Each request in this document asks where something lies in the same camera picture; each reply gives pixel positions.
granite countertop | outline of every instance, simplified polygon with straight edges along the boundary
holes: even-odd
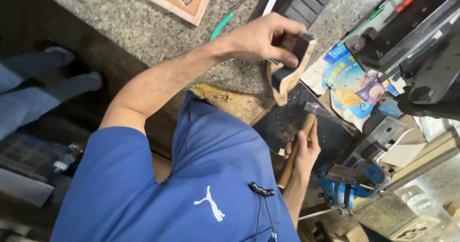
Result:
[[[155,65],[207,42],[214,27],[238,0],[210,0],[198,27],[149,0],[55,0],[147,65]],[[221,34],[244,25],[260,0],[246,0]],[[318,42],[313,60],[339,40],[380,0],[331,0],[310,27]],[[230,60],[194,83],[271,96],[265,62]]]

earphone cable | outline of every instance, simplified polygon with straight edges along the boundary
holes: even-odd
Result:
[[[256,240],[255,240],[255,242],[257,242],[257,233],[259,232],[260,194],[258,194],[258,196],[259,196],[259,212],[257,213]]]
[[[271,225],[271,231],[273,232],[273,238],[276,241],[275,230],[273,229],[273,223],[271,222],[270,212],[268,211],[267,198],[264,197],[264,200],[265,200],[265,207],[267,207],[268,218],[270,219],[270,225]]]

right hand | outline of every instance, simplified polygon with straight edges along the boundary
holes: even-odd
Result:
[[[321,152],[321,148],[319,147],[318,143],[318,119],[315,119],[313,126],[310,131],[309,139],[307,141],[307,137],[305,133],[300,130],[297,133],[297,142],[299,143],[299,152],[297,153],[294,173],[301,175],[302,179],[308,180],[310,178],[310,173],[313,168],[313,165],[318,158],[319,153]],[[292,152],[292,142],[288,143],[286,146],[285,155],[289,157]]]
[[[289,67],[296,67],[297,57],[291,52],[299,35],[307,28],[294,20],[270,13],[234,30],[216,41],[225,41],[231,48],[230,57],[241,60],[272,58]]]

hammer head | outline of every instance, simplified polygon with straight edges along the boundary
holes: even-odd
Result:
[[[313,113],[317,116],[330,116],[331,115],[331,113],[329,113],[327,110],[322,108],[318,103],[307,102],[305,104],[304,110],[310,113]]]
[[[349,124],[347,121],[342,120],[338,118],[337,116],[332,115],[329,111],[321,107],[318,103],[307,102],[305,104],[304,110],[307,112],[313,113],[317,116],[322,116],[324,118],[327,118],[331,122],[335,122],[345,127],[348,127],[350,129],[354,129],[354,127],[351,124]]]

puma logo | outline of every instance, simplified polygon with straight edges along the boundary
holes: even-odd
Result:
[[[224,219],[223,217],[225,217],[225,214],[223,214],[219,209],[217,209],[217,204],[211,198],[211,192],[209,191],[209,186],[207,186],[206,197],[203,198],[201,201],[195,201],[193,204],[197,205],[197,204],[202,203],[203,201],[209,201],[211,203],[211,208],[213,209],[214,217],[216,217],[218,222],[221,222]]]

